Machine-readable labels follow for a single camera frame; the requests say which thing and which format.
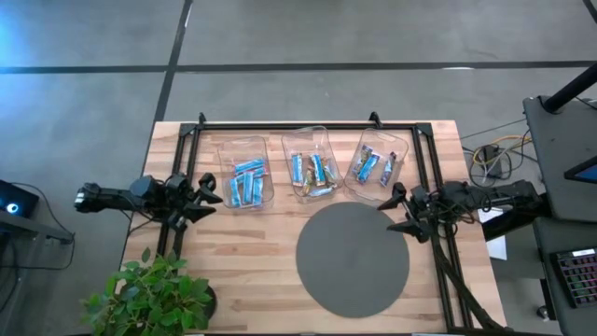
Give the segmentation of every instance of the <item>keyboard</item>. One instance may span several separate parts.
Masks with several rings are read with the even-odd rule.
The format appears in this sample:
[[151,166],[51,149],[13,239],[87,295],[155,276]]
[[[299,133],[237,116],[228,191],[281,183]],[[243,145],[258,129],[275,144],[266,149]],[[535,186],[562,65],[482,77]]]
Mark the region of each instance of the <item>keyboard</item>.
[[555,271],[573,308],[597,305],[595,248],[551,254]]

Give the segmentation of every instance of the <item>potted plant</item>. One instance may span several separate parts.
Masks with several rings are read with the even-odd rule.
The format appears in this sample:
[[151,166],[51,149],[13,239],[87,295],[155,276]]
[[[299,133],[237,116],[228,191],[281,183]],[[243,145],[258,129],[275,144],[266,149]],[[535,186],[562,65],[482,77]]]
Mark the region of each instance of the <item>potted plant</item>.
[[[123,271],[108,279],[104,294],[92,294],[83,301],[83,322],[93,335],[158,336],[184,335],[189,329],[207,329],[216,307],[215,293],[206,279],[178,275],[187,264],[172,252],[166,259],[157,255],[147,264],[151,252],[141,261],[129,261]],[[116,291],[117,283],[122,287]]]

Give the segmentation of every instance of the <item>blue light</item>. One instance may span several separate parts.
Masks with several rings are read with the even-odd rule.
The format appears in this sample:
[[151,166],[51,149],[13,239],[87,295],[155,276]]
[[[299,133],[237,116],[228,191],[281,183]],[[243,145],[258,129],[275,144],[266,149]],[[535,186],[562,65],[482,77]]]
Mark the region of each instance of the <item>blue light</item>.
[[11,203],[7,205],[7,211],[9,214],[16,214],[17,211],[19,211],[19,206],[14,203]]

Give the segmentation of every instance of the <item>black metal frame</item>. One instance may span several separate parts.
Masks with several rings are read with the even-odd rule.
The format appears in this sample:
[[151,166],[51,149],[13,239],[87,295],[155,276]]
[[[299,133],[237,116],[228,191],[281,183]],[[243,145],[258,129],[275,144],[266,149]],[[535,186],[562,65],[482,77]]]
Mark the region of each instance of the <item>black metal frame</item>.
[[[425,161],[423,158],[423,147],[421,144],[421,135],[424,135],[427,140],[429,155],[431,158],[431,165],[433,168],[434,178],[437,186],[443,184],[443,179],[439,167],[439,159],[437,156],[437,149],[435,139],[433,135],[433,129],[430,123],[382,123],[378,114],[372,112],[366,122],[284,122],[284,123],[267,123],[267,122],[251,122],[251,123],[208,123],[206,122],[205,116],[201,113],[198,123],[183,123],[180,125],[178,132],[178,141],[176,143],[176,151],[174,153],[174,162],[172,173],[180,172],[180,165],[182,162],[183,151],[187,139],[192,135],[191,148],[188,155],[187,163],[187,176],[192,179],[195,167],[195,161],[197,158],[197,149],[199,147],[201,131],[234,131],[234,130],[296,130],[302,127],[311,127],[316,125],[324,125],[329,130],[365,130],[367,128],[376,128],[384,130],[404,130],[410,131],[412,134],[412,141],[414,144],[415,156],[417,158],[417,169],[419,171],[419,177],[421,184],[427,190],[430,190],[429,180],[427,178],[427,172],[425,167]],[[162,223],[160,229],[160,238],[158,240],[159,254],[164,255],[166,253],[166,245],[168,240],[169,227],[167,224]],[[451,228],[446,228],[446,235],[448,241],[448,248],[450,253],[450,260],[454,266],[456,272],[462,277],[462,268],[460,265],[460,258],[458,256],[458,248],[456,247],[456,241],[454,238],[453,231]],[[180,251],[183,244],[183,232],[176,234],[174,238],[174,252],[180,256]],[[439,235],[433,235],[433,239],[439,239]],[[446,275],[436,265],[439,294],[441,298],[442,310],[444,314],[444,320],[446,321],[446,327],[448,330],[454,328],[454,316],[451,308],[451,298],[446,281]],[[466,328],[472,328],[472,319],[470,311],[466,307],[466,303],[459,295],[459,304],[463,317],[463,323]]]

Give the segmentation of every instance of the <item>black pole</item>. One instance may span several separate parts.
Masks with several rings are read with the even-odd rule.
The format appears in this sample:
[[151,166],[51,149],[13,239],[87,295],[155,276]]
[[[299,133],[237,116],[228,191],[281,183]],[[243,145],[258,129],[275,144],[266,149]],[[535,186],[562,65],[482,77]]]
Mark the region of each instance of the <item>black pole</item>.
[[544,103],[543,108],[551,114],[559,114],[562,106],[575,99],[580,93],[590,88],[597,82],[597,63],[589,67],[578,77],[574,78],[563,89],[549,97]]

